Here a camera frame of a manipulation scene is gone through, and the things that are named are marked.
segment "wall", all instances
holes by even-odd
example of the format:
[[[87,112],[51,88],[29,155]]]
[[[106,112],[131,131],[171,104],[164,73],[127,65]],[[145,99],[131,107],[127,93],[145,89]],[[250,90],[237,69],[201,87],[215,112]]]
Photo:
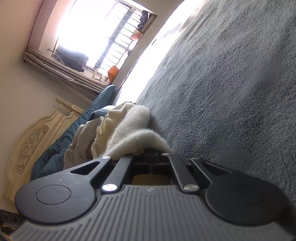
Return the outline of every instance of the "wall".
[[[26,128],[53,111],[57,106],[55,97],[83,109],[90,105],[85,97],[22,61],[40,3],[40,0],[0,1],[0,197],[14,143]],[[0,200],[0,209],[11,208]]]
[[[157,15],[157,18],[153,21],[146,33],[141,37],[139,42],[130,53],[129,57],[124,62],[123,66],[119,70],[113,84],[119,87],[128,71],[135,65],[137,59],[141,56],[143,51],[147,48],[149,43],[153,40],[155,35],[159,32],[161,27],[165,24],[169,16],[180,5],[183,0],[134,0],[140,5],[148,8],[150,11]]]

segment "carved wooden headboard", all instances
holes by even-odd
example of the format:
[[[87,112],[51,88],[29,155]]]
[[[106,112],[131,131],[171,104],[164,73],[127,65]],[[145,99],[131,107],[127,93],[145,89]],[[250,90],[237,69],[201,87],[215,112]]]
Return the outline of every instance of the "carved wooden headboard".
[[[20,136],[8,163],[8,179],[3,198],[14,202],[17,190],[29,182],[36,160],[84,112],[61,98],[56,98],[56,101],[66,107],[70,114],[65,116],[55,108],[49,116],[38,120]]]

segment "blue pillow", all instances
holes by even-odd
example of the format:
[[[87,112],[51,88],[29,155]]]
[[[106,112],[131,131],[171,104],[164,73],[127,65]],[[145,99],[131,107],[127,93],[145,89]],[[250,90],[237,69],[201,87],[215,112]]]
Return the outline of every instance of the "blue pillow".
[[[110,104],[114,89],[115,85],[106,87],[93,101],[90,107],[64,131],[54,144],[44,151],[41,157],[39,157],[33,165],[31,180],[63,170],[64,154],[68,146],[71,144],[76,130],[81,124],[87,122],[92,112]]]
[[[94,112],[91,113],[91,115],[89,116],[89,119],[87,121],[92,121],[94,119],[99,118],[100,116],[105,116],[108,114],[108,109],[99,109],[99,110],[95,110]]]

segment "orange bag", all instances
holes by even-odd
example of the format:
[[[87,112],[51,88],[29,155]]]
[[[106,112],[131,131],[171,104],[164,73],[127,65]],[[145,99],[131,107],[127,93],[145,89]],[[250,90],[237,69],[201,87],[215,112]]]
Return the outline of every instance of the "orange bag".
[[[108,77],[109,77],[109,82],[110,84],[113,83],[116,75],[118,74],[119,72],[119,68],[117,68],[116,65],[112,66],[109,70],[108,70]]]

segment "curtain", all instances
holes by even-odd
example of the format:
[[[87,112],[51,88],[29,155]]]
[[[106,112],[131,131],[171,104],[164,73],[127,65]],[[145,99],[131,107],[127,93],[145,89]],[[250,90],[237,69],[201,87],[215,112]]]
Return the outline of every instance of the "curtain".
[[[57,77],[91,101],[107,87],[107,85],[63,65],[52,57],[46,56],[39,50],[29,48],[25,52],[24,60]]]

